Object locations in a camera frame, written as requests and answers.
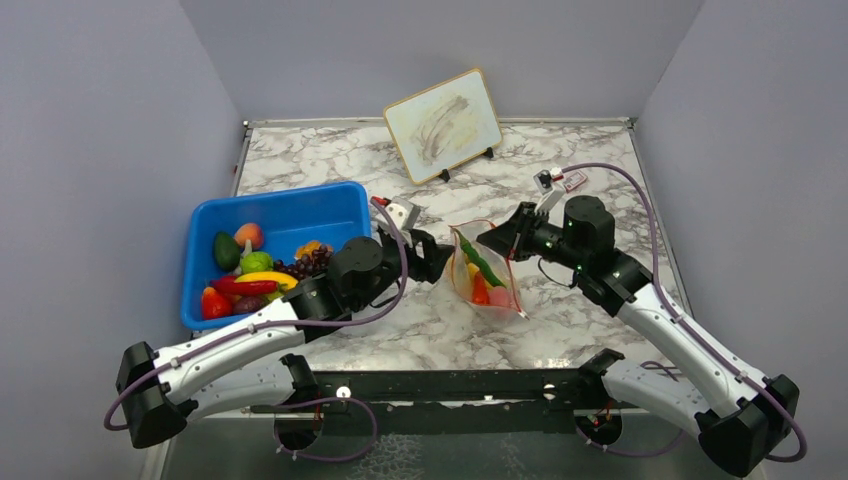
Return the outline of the yellow banana bunch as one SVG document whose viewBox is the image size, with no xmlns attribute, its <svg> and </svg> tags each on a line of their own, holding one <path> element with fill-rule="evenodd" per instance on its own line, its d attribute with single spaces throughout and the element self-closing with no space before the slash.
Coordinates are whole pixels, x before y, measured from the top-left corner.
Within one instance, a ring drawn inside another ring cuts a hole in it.
<svg viewBox="0 0 848 480">
<path fill-rule="evenodd" d="M 474 263 L 467 263 L 466 270 L 468 272 L 468 278 L 471 282 L 474 282 L 476 274 L 479 272 L 479 267 Z"/>
</svg>

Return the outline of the green chili pepper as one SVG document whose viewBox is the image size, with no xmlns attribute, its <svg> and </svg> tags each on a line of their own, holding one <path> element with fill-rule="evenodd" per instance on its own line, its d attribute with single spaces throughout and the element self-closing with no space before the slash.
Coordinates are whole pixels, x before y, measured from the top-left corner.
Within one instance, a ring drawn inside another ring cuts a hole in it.
<svg viewBox="0 0 848 480">
<path fill-rule="evenodd" d="M 454 228 L 453 232 L 459 241 L 460 250 L 467 256 L 470 263 L 479 267 L 479 272 L 483 274 L 485 280 L 493 287 L 505 287 L 505 283 L 495 274 L 491 265 L 472 246 L 471 242 L 457 228 Z"/>
</svg>

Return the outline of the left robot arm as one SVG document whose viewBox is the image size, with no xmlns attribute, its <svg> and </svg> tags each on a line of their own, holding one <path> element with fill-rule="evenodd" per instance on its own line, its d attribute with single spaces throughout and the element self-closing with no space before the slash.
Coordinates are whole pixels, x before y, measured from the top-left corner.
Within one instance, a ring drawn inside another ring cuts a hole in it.
<svg viewBox="0 0 848 480">
<path fill-rule="evenodd" d="M 318 388 L 306 360 L 291 349 L 353 324 L 390 286 L 436 283 L 453 254 L 418 229 L 378 239 L 354 237 L 326 267 L 258 311 L 197 340 L 155 349 L 127 347 L 116 379 L 118 397 L 104 426 L 128 431 L 136 449 L 158 445 L 199 418 L 243 406 L 283 403 L 298 411 Z M 121 426 L 112 420 L 122 411 Z"/>
</svg>

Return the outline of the dark green avocado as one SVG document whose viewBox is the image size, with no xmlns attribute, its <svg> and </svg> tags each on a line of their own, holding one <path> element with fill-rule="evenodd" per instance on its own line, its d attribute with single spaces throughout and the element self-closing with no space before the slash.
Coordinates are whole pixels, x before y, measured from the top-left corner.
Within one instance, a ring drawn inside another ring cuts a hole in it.
<svg viewBox="0 0 848 480">
<path fill-rule="evenodd" d="M 241 247 L 231 235 L 219 231 L 214 236 L 213 258 L 220 270 L 231 272 L 240 264 Z"/>
</svg>

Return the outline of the orange nugget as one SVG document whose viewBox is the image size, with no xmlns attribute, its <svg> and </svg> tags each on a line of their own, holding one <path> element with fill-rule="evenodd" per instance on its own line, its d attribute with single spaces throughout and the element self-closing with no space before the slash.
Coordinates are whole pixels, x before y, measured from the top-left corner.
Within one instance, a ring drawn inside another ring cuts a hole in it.
<svg viewBox="0 0 848 480">
<path fill-rule="evenodd" d="M 323 243 L 317 240 L 307 242 L 296 250 L 294 258 L 301 259 L 304 255 L 311 256 L 314 251 L 319 250 L 322 246 Z"/>
</svg>

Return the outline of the clear zip top bag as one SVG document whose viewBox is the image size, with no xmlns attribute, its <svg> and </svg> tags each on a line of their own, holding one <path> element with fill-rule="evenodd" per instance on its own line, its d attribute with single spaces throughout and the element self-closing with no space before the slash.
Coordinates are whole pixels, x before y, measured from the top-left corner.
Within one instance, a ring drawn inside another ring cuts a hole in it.
<svg viewBox="0 0 848 480">
<path fill-rule="evenodd" d="M 454 250 L 445 273 L 453 291 L 484 319 L 527 320 L 510 260 L 477 241 L 494 227 L 484 219 L 450 225 Z"/>
</svg>

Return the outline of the purple grapes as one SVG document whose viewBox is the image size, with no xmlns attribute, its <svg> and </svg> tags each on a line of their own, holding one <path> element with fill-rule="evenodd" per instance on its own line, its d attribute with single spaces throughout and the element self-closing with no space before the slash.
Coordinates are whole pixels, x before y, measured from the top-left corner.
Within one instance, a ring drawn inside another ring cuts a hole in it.
<svg viewBox="0 0 848 480">
<path fill-rule="evenodd" d="M 311 256 L 304 255 L 301 259 L 295 259 L 291 264 L 286 264 L 282 260 L 276 260 L 273 270 L 291 275 L 297 280 L 303 280 L 325 272 L 329 267 L 333 255 L 333 248 L 328 244 L 323 244 Z"/>
</svg>

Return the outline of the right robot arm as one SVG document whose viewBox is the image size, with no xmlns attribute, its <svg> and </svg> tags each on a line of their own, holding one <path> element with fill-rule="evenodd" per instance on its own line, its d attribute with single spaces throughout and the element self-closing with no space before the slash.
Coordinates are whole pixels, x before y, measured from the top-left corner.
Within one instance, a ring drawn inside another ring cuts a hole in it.
<svg viewBox="0 0 848 480">
<path fill-rule="evenodd" d="M 647 340 L 691 385 L 647 372 L 617 354 L 577 380 L 579 398 L 600 407 L 615 399 L 663 418 L 698 440 L 726 473 L 745 477 L 791 432 L 800 390 L 788 376 L 769 377 L 732 354 L 682 311 L 642 263 L 615 245 L 615 219 L 593 196 L 569 199 L 557 226 L 533 202 L 476 238 L 515 261 L 537 256 L 571 269 L 592 303 Z"/>
</svg>

